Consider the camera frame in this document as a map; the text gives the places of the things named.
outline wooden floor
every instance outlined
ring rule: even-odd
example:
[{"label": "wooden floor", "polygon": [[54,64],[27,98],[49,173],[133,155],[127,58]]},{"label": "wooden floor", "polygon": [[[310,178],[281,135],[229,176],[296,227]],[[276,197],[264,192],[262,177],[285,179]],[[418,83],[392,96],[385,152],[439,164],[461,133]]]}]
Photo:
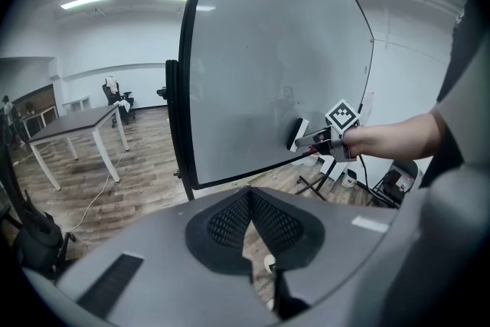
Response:
[{"label": "wooden floor", "polygon": [[[109,178],[104,192],[93,203],[83,223],[73,231],[78,241],[70,243],[68,258],[83,256],[146,214],[187,201],[181,181],[173,175],[178,167],[167,118],[166,108],[141,110],[136,114],[136,121],[125,126],[130,150],[124,154],[116,168],[121,181],[116,184]],[[160,133],[140,142],[157,132]],[[110,122],[107,122],[101,127],[100,133],[115,165],[123,153],[117,128],[111,128]],[[60,191],[56,191],[47,180],[36,158],[30,155],[30,148],[12,153],[13,160],[17,161],[15,172],[21,189],[28,190],[38,209],[51,214],[62,231],[68,231],[80,222],[88,204],[101,191],[109,174],[89,133],[72,138],[72,142],[79,156],[77,161],[73,160],[63,140],[39,146],[39,149],[47,146],[41,154],[59,182]],[[196,191],[195,196],[200,198],[242,185],[270,187],[294,193],[304,186],[296,183],[300,175],[317,178],[319,169],[319,164],[311,168],[286,165],[259,176]],[[322,188],[322,194],[330,202],[365,205],[364,190],[358,186],[346,189],[339,183],[333,184],[333,181],[328,180]],[[307,191],[301,197],[318,196]],[[15,232],[10,229],[6,235],[12,239]],[[263,265],[263,258],[267,254],[265,244],[251,225],[247,231],[243,255],[253,262],[254,287],[266,302],[273,296],[271,276]]]}]

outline whiteboard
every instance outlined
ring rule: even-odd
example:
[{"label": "whiteboard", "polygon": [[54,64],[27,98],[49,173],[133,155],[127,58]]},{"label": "whiteboard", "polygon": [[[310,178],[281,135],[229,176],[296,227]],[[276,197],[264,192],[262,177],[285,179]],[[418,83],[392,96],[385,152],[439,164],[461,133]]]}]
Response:
[{"label": "whiteboard", "polygon": [[356,0],[188,0],[181,34],[194,189],[300,158],[294,122],[359,106],[374,41]]}]

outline black mesh vent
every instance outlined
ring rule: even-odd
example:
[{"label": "black mesh vent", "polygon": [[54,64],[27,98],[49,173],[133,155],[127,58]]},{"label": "black mesh vent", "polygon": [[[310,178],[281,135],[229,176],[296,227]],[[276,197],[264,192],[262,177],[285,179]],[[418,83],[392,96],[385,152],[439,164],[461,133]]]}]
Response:
[{"label": "black mesh vent", "polygon": [[245,233],[252,221],[276,257],[277,270],[308,266],[325,238],[322,222],[271,192],[281,194],[251,187],[223,191],[222,199],[188,222],[185,228],[188,249],[216,273],[250,276],[252,263],[242,253]]},{"label": "black mesh vent", "polygon": [[249,223],[249,198],[244,195],[219,214],[214,215],[207,225],[207,232],[219,244],[241,252]]},{"label": "black mesh vent", "polygon": [[83,294],[78,304],[95,316],[105,319],[142,263],[143,259],[139,257],[121,255]]},{"label": "black mesh vent", "polygon": [[291,247],[303,234],[303,226],[289,214],[253,194],[252,220],[269,250],[277,255]]}]

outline white wall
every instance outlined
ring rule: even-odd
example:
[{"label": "white wall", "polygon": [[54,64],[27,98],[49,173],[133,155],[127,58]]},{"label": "white wall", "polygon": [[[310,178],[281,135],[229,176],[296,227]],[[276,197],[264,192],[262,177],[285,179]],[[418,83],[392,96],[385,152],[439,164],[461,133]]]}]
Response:
[{"label": "white wall", "polygon": [[178,59],[181,16],[172,13],[120,13],[64,25],[59,33],[65,101],[90,95],[93,107],[107,104],[102,84],[115,77],[122,92],[132,91],[135,107],[165,101],[165,61]]},{"label": "white wall", "polygon": [[[433,59],[418,51],[374,42],[373,61],[366,93],[374,92],[374,102],[367,126],[398,123],[412,116],[427,113],[436,103],[439,89],[446,75],[447,63]],[[417,160],[423,172],[431,158]],[[370,187],[384,176],[391,160],[364,157]],[[358,180],[365,184],[364,169],[360,162],[348,166]]]},{"label": "white wall", "polygon": [[374,38],[449,62],[455,15],[411,0],[358,1]]},{"label": "white wall", "polygon": [[50,61],[46,57],[0,59],[0,96],[6,94],[13,101],[52,84],[47,73]]},{"label": "white wall", "polygon": [[134,107],[164,105],[164,101],[156,94],[157,89],[165,86],[165,64],[132,64],[128,67],[102,68],[89,75],[67,81],[70,95],[82,97],[90,95],[92,107],[107,105],[102,85],[106,77],[115,77],[121,93],[131,91],[135,99]]},{"label": "white wall", "polygon": [[40,25],[4,23],[0,27],[0,58],[55,57],[55,31]]}]

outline white label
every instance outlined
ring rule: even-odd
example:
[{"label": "white label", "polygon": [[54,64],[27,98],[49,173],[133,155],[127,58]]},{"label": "white label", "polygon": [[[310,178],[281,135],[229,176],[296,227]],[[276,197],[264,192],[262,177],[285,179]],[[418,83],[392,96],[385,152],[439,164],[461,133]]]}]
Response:
[{"label": "white label", "polygon": [[388,229],[390,229],[390,225],[382,224],[381,222],[376,222],[358,215],[354,220],[352,220],[352,224],[355,226],[362,227],[364,229],[369,229],[370,231],[375,231],[379,233],[386,233]]}]

